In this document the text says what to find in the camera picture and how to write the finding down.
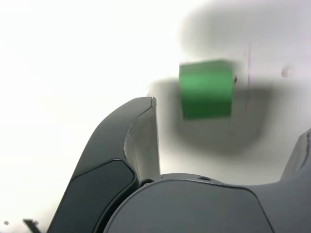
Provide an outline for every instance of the black object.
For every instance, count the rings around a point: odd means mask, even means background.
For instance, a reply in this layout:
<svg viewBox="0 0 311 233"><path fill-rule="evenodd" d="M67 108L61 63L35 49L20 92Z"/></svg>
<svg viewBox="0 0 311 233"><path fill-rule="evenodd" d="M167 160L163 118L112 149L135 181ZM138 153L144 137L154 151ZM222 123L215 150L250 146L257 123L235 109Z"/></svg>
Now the black object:
<svg viewBox="0 0 311 233"><path fill-rule="evenodd" d="M94 131L48 233L309 233L310 133L299 138L277 183L160 175L156 100L134 99Z"/></svg>
<svg viewBox="0 0 311 233"><path fill-rule="evenodd" d="M27 225L29 230L32 231L32 233L41 233L39 229L36 226L36 223L32 221L32 219L24 219L24 223Z"/></svg>

